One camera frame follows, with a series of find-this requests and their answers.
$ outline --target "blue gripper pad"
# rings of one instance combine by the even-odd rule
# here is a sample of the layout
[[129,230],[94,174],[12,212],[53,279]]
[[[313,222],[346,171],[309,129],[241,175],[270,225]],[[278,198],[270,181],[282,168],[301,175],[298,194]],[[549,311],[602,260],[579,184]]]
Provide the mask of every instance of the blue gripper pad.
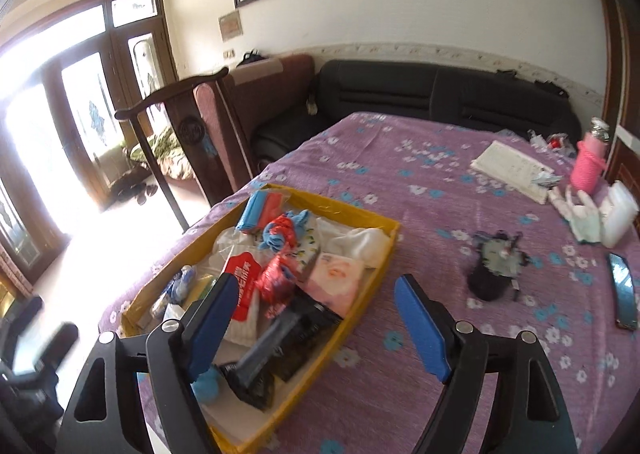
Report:
[[[204,301],[202,301],[201,308],[207,302],[210,302],[210,297],[214,299],[196,334],[191,339],[191,358],[187,366],[190,382],[194,382],[198,376],[210,368],[211,362],[213,362],[213,358],[220,347],[220,342],[222,342],[229,326],[231,315],[234,314],[238,306],[239,288],[237,279],[231,274],[223,273],[216,282],[222,282],[222,288],[216,290],[214,285]],[[199,311],[199,309],[196,311],[194,317],[198,315]]]
[[240,216],[238,223],[236,224],[236,230],[239,231],[253,231],[258,225],[262,209],[264,208],[264,202],[269,195],[268,192],[262,190],[256,190],[246,203],[244,211]]
[[394,299],[425,370],[444,383],[451,373],[444,336],[404,275],[396,280]]

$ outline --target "white glove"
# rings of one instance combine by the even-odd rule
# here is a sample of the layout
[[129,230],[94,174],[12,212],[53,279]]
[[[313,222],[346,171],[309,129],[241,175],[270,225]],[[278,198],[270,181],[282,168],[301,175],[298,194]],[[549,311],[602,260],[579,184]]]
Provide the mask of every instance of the white glove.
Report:
[[574,205],[570,185],[566,188],[566,199],[562,199],[558,187],[549,190],[548,197],[560,215],[568,221],[579,243],[600,242],[600,211],[586,192],[578,190],[582,205]]

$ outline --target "phone screen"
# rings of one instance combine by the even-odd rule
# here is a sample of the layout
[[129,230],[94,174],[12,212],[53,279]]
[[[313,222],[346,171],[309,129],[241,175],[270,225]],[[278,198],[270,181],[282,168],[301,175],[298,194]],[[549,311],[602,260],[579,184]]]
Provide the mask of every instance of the phone screen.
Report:
[[609,254],[611,278],[616,291],[616,324],[621,328],[638,328],[638,311],[634,297],[634,284],[626,260],[615,253]]

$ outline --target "white bottle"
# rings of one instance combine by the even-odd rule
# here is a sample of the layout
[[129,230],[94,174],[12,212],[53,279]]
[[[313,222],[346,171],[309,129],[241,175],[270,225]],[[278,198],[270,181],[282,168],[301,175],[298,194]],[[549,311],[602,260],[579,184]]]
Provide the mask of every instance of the white bottle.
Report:
[[613,183],[600,204],[602,244],[607,248],[616,246],[633,224],[638,210],[638,203],[626,186],[620,181]]

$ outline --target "sheet of paper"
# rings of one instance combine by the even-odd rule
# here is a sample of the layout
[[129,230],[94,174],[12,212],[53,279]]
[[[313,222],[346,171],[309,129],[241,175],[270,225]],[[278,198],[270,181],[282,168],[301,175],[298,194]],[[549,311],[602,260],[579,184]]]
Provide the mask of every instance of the sheet of paper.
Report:
[[540,172],[554,172],[551,167],[500,141],[494,141],[478,158],[471,161],[471,167],[511,185],[541,205],[546,202],[547,189],[534,185],[532,180]]

